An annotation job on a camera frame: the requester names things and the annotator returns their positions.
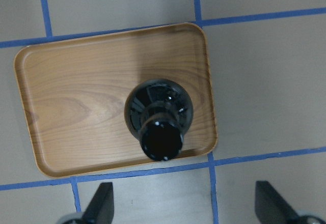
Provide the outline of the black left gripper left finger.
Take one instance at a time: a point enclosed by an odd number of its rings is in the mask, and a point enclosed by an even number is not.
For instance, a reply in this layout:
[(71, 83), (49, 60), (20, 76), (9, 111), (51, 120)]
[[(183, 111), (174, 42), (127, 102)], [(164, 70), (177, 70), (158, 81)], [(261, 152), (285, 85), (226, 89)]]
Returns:
[(114, 192), (112, 182), (101, 183), (87, 206), (83, 223), (108, 223), (114, 218)]

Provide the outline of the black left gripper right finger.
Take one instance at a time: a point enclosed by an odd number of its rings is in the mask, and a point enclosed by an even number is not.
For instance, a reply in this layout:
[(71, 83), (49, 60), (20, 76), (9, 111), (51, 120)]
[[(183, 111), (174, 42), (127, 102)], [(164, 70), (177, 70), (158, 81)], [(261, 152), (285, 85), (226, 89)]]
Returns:
[(256, 182), (255, 214), (260, 223), (302, 223), (300, 216), (268, 181)]

